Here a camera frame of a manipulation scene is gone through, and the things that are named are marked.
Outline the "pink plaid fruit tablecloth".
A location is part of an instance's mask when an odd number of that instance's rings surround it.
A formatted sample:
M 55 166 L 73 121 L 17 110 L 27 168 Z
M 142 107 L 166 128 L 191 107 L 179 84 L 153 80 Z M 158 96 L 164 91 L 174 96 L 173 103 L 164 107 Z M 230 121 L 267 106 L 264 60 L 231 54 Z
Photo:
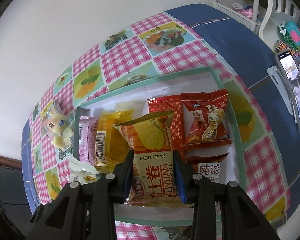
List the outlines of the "pink plaid fruit tablecloth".
M 129 27 L 117 32 L 114 35 L 111 35 L 107 40 L 97 45 L 100 45 L 102 47 L 103 52 L 110 51 L 110 49 L 113 48 L 116 42 L 124 41 L 133 36 L 133 33 L 129 31 Z M 171 47 L 183 45 L 185 42 L 189 42 L 191 40 L 190 35 L 187 33 L 187 31 L 177 22 L 171 22 L 162 25 L 158 28 L 154 28 L 149 31 L 146 31 L 141 34 L 140 38 L 141 38 L 142 45 L 150 51 L 150 54 L 152 56 L 160 55 L 165 50 L 168 50 Z M 60 84 L 65 84 L 66 81 L 65 72 L 69 68 L 70 67 L 66 68 L 66 70 L 59 76 L 59 78 L 55 82 L 58 82 Z M 97 86 L 101 84 L 101 75 L 103 72 L 104 72 L 104 63 L 93 62 L 87 68 L 85 68 L 85 70 L 83 70 L 80 74 L 74 77 L 72 80 L 74 84 L 72 95 L 75 101 L 74 110 L 72 111 L 74 115 L 74 131 L 75 131 L 76 109 L 81 104 L 98 97 L 98 96 L 93 97 L 93 91 Z M 135 70 L 129 73 L 128 75 L 116 80 L 114 82 L 114 88 L 109 92 L 112 92 L 119 88 L 126 87 L 128 85 L 132 85 L 134 83 L 138 83 L 153 77 L 158 77 L 163 75 L 167 75 L 167 74 L 156 75 L 153 68 L 150 65 L 146 65 L 144 68 L 140 70 Z M 239 185 L 241 185 L 241 187 L 243 187 L 243 189 L 247 192 L 247 186 L 246 186 L 247 168 L 244 159 L 244 148 L 243 148 L 243 143 L 241 138 L 241 130 L 235 113 L 235 108 L 231 102 L 230 88 L 225 85 L 224 81 L 222 81 L 222 83 L 224 85 L 223 89 L 226 89 L 228 91 L 228 104 L 227 104 L 227 109 L 225 111 L 224 126 L 226 127 L 229 137 L 231 139 L 230 145 L 223 145 L 219 147 L 210 147 L 210 148 L 198 148 L 194 150 L 186 150 L 183 148 L 184 141 L 192 126 L 194 117 L 188 112 L 185 106 L 183 106 L 183 103 L 181 102 L 181 98 L 180 98 L 181 93 L 177 95 L 168 95 L 168 96 L 161 96 L 155 99 L 149 99 L 147 101 L 148 108 L 150 113 L 168 111 L 168 110 L 174 111 L 173 121 L 172 121 L 172 142 L 173 145 L 175 146 L 175 150 L 180 151 L 180 156 L 183 161 L 187 162 L 187 159 L 191 156 L 208 157 L 208 156 L 215 156 L 224 153 L 229 153 L 228 157 L 226 158 L 226 171 L 223 173 L 224 177 L 223 179 L 221 179 L 220 183 L 225 184 L 231 180 L 234 180 L 238 182 Z M 53 101 L 57 101 L 61 107 L 61 103 L 59 100 L 54 99 Z M 45 113 L 45 108 L 42 111 L 38 112 L 39 130 L 42 135 L 43 132 L 42 132 L 41 122 L 42 122 L 42 115 Z M 48 140 L 49 143 L 51 143 L 47 135 L 43 135 L 43 136 Z M 73 156 L 74 158 L 79 160 L 79 156 L 78 157 L 74 156 L 74 144 L 72 148 L 68 149 L 65 152 L 56 148 L 53 144 L 52 146 L 56 152 L 56 158 L 58 161 L 63 160 L 69 164 L 68 162 L 69 156 Z M 40 204 L 46 204 L 49 202 L 49 200 L 54 200 L 57 197 L 57 195 L 60 193 L 63 186 L 70 182 L 69 180 L 70 172 L 69 172 L 68 181 L 66 183 L 63 183 L 61 181 L 57 167 L 51 167 L 51 168 L 44 167 L 42 146 L 35 146 L 31 155 L 34 160 L 35 173 L 42 174 L 46 182 L 49 199 L 44 200 L 40 203 Z M 272 225 L 275 225 L 274 222 L 272 222 L 270 218 L 267 217 L 266 213 L 260 207 L 258 208 L 264 214 L 266 219 Z M 148 238 L 155 239 L 154 230 L 157 226 L 131 224 L 131 223 L 117 221 L 117 227 L 119 230 L 119 237 L 121 239 L 148 239 Z

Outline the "yellow snack packet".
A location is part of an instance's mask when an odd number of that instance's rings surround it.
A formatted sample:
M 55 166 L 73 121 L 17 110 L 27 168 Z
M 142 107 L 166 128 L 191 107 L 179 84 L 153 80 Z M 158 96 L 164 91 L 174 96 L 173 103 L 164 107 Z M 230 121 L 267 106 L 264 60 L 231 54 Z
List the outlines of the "yellow snack packet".
M 114 126 L 132 120 L 132 109 L 118 112 L 102 112 L 95 140 L 95 167 L 100 173 L 111 173 L 115 166 L 125 161 L 130 150 L 128 142 Z

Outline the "brown wooden trim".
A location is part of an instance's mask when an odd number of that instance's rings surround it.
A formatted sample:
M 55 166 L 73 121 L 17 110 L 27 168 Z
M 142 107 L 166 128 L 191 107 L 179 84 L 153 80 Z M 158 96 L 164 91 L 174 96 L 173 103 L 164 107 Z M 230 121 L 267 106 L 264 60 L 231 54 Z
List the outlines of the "brown wooden trim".
M 19 171 L 22 170 L 22 165 L 20 160 L 7 158 L 3 156 L 0 156 L 0 167 L 12 169 L 12 170 L 19 170 Z

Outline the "white orange candy packet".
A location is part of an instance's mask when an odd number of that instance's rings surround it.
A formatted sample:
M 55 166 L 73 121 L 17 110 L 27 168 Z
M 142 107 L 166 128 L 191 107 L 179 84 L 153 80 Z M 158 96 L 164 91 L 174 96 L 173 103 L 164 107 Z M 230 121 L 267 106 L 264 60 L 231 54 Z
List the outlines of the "white orange candy packet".
M 83 163 L 73 156 L 68 157 L 70 168 L 70 182 L 77 181 L 80 184 L 96 182 L 99 179 L 97 169 L 90 164 Z

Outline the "pink snack packet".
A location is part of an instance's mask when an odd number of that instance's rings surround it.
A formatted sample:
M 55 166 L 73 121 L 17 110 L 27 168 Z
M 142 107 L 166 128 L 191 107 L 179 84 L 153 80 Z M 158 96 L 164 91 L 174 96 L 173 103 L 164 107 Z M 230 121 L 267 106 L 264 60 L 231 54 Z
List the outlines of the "pink snack packet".
M 78 127 L 78 149 L 81 162 L 96 165 L 95 141 L 98 119 L 92 116 L 80 116 Z

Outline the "orange swiss roll packet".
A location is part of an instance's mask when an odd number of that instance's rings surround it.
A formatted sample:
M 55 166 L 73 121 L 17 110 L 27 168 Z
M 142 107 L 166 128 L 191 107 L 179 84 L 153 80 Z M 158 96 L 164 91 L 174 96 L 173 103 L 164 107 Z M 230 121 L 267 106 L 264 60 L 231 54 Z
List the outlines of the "orange swiss roll packet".
M 174 178 L 173 142 L 170 126 L 173 110 L 148 113 L 116 124 L 134 151 L 129 205 L 183 208 Z

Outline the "red cartoon snack bag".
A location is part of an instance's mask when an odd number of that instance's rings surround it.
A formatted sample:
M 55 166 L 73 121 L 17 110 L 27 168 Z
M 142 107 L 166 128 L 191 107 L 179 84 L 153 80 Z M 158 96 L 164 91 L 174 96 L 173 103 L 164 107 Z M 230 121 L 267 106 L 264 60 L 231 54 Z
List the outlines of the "red cartoon snack bag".
M 183 106 L 194 117 L 183 144 L 184 149 L 194 150 L 231 144 L 224 126 L 228 104 L 226 89 L 215 90 L 211 93 L 181 93 L 180 98 Z

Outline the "mint green white tray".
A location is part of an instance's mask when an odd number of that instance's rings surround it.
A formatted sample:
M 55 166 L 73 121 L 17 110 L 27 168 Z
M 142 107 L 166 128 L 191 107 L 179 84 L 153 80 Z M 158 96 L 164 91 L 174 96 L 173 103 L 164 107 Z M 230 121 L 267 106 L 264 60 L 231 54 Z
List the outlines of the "mint green white tray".
M 115 219 L 148 226 L 186 226 L 192 223 L 193 208 L 183 204 L 175 181 L 172 120 L 149 112 L 149 99 L 180 93 L 213 92 L 224 85 L 210 67 L 183 70 L 153 77 L 89 100 L 76 109 L 74 156 L 79 156 L 83 135 L 81 116 L 97 119 L 103 113 L 132 111 L 128 123 L 118 121 L 113 140 L 134 150 L 132 184 L 125 203 L 114 205 Z

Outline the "white phone stand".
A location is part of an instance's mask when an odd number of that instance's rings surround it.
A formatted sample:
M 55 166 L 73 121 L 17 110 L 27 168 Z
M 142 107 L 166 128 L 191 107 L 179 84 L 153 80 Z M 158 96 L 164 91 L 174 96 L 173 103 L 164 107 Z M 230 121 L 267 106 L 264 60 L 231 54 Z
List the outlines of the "white phone stand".
M 283 78 L 283 75 L 278 70 L 277 66 L 271 66 L 267 69 L 267 73 L 276 86 L 277 90 L 279 91 L 281 98 L 285 102 L 285 105 L 288 109 L 290 115 L 294 116 L 294 121 L 297 123 L 296 119 L 296 111 L 293 106 L 292 97 L 290 96 L 287 84 Z

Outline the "smartphone on stand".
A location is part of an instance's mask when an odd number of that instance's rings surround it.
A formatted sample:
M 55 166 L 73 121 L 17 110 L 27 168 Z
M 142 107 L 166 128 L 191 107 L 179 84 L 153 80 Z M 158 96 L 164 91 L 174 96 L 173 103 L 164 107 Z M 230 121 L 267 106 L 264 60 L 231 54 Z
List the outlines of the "smartphone on stand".
M 300 70 L 289 50 L 284 50 L 276 54 L 276 61 L 279 75 L 281 76 L 292 107 L 295 123 L 300 132 Z

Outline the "milk biscuit packet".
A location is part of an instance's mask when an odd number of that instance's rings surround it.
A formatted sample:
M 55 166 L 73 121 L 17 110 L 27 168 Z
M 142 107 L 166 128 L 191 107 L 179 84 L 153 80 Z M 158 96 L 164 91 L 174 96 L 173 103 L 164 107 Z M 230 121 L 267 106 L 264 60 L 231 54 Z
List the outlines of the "milk biscuit packet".
M 220 183 L 224 177 L 223 173 L 226 171 L 226 158 L 228 155 L 229 153 L 208 157 L 191 156 L 187 159 L 187 163 L 192 166 L 196 173 L 212 182 Z

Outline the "blue checked under cloth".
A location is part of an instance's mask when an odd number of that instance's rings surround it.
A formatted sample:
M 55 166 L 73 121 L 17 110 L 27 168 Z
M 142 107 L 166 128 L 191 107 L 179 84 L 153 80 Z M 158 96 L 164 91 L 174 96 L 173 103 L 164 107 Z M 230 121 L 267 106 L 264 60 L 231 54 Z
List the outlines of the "blue checked under cloth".
M 141 34 L 177 22 L 191 40 L 152 56 Z M 49 199 L 42 174 L 34 171 L 32 151 L 42 146 L 45 168 L 57 167 L 61 181 L 69 179 L 66 161 L 58 161 L 51 143 L 39 130 L 38 112 L 54 99 L 66 113 L 74 110 L 73 78 L 93 62 L 104 63 L 101 84 L 93 97 L 114 88 L 114 82 L 150 65 L 155 74 L 212 67 L 230 88 L 231 102 L 241 130 L 247 192 L 274 224 L 284 223 L 300 204 L 300 132 L 279 91 L 266 76 L 276 64 L 271 49 L 252 31 L 221 11 L 191 4 L 148 17 L 129 27 L 131 38 L 116 42 L 108 52 L 95 45 L 65 72 L 65 84 L 55 82 L 44 93 L 22 135 L 24 187 L 31 211 Z

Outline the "white shelf unit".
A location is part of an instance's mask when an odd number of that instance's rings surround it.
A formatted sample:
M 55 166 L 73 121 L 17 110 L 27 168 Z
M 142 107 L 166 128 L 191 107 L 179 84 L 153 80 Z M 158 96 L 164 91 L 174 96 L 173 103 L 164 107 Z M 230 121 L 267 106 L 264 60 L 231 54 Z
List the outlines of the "white shelf unit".
M 212 0 L 214 8 L 245 25 L 271 45 L 279 37 L 277 26 L 298 22 L 300 10 L 293 0 Z

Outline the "large steamed cake packet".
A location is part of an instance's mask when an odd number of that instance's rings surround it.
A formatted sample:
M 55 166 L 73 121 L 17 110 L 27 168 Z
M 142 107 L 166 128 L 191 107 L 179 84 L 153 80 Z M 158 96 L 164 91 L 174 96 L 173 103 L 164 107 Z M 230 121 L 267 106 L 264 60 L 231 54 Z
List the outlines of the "large steamed cake packet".
M 42 115 L 42 132 L 47 135 L 51 143 L 65 152 L 74 144 L 74 115 L 64 114 L 57 101 L 45 108 Z

